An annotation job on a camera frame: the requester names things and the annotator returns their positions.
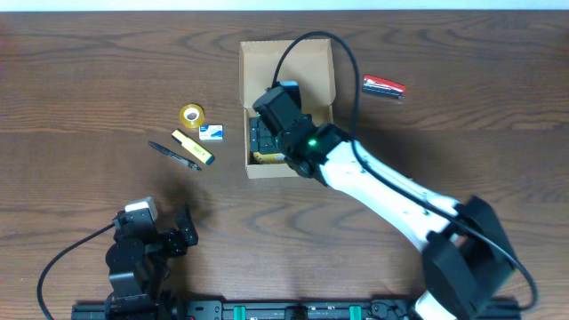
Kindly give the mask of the yellow sticky note pad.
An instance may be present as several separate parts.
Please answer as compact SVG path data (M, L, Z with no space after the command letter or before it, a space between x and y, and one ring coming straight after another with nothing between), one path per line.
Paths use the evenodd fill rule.
M285 156L282 153L262 154L253 152L252 156L257 164L283 164L285 162Z

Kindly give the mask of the red black stapler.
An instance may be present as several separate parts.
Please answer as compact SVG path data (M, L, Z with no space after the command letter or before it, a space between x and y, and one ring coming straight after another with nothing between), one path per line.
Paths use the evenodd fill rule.
M364 75L362 92L401 99L404 97L406 87L403 84L389 81L377 76Z

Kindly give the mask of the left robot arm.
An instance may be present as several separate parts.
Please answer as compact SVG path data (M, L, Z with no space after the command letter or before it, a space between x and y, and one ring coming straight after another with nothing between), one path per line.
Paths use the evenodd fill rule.
M164 288L168 260L187 254L198 243L190 208L184 204L176 228L156 228L157 208L146 197L127 204L113 219L115 243L105 261L113 292L104 302L106 319L184 319L185 303Z

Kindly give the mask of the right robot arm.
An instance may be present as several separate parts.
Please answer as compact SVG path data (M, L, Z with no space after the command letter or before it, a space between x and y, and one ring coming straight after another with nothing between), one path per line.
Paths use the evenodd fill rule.
M276 86L253 104L298 175L352 196L398 229L420 252L427 290L419 319L505 319L517 304L494 295L514 271L515 254L494 209L430 191L391 169L334 124L314 124L297 84Z

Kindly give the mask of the clear tape roll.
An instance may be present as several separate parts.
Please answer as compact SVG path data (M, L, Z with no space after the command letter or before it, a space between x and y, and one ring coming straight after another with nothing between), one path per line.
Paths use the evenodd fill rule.
M190 103L180 110L179 118L184 127L196 129L204 123L204 110L200 105Z

